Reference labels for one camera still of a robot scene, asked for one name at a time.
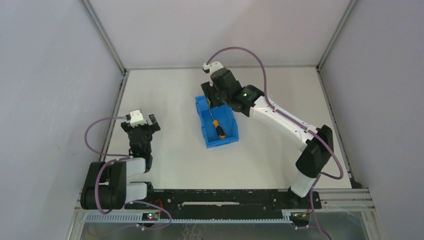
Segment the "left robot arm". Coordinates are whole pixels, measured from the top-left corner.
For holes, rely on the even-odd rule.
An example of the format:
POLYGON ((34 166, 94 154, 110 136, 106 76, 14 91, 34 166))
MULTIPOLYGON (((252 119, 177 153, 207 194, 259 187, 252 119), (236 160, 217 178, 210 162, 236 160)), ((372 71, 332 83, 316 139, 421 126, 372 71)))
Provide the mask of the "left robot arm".
POLYGON ((80 196, 84 210, 98 210, 106 215, 123 208, 126 203, 144 200, 152 190, 150 182, 128 182, 128 178, 150 171, 153 164, 151 142, 153 134, 160 131, 160 125, 153 114, 145 118, 139 110, 121 116, 120 120, 129 139, 129 151, 112 154, 112 160, 90 164, 80 196))

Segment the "orange black screwdriver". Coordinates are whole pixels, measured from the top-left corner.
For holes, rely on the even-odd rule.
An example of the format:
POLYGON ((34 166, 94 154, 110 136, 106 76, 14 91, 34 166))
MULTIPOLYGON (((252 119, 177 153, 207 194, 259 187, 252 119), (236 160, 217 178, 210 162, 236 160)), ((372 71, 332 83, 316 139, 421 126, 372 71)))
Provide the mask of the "orange black screwdriver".
POLYGON ((212 104, 212 102, 206 97, 205 98, 206 99, 206 102, 207 102, 207 105, 208 105, 208 112, 209 112, 209 114, 210 114, 210 116, 211 116, 211 118, 212 118, 212 124, 213 124, 213 126, 214 126, 214 128, 215 128, 215 131, 216 131, 216 133, 217 133, 217 135, 218 135, 218 137, 222 140, 222 139, 225 139, 226 138, 226 134, 225 134, 225 131, 223 130, 223 128, 221 127, 221 125, 220 125, 220 123, 219 123, 219 121, 214 117, 214 113, 213 113, 213 111, 212 111, 212 109, 219 109, 220 108, 220 106, 214 106, 214 107, 211 107, 211 104, 212 104))

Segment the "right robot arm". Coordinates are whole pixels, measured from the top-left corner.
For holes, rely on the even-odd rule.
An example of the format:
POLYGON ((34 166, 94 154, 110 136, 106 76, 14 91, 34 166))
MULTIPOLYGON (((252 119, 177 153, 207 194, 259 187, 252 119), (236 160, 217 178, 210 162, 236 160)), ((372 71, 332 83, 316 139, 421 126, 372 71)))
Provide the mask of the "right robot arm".
POLYGON ((230 107, 233 112, 265 123, 294 141, 300 157, 295 163, 297 174, 289 191, 305 197, 334 153, 332 129, 304 123, 266 98, 259 88, 241 86, 233 73, 219 62, 204 64, 202 70, 210 77, 201 84, 210 108, 230 107))

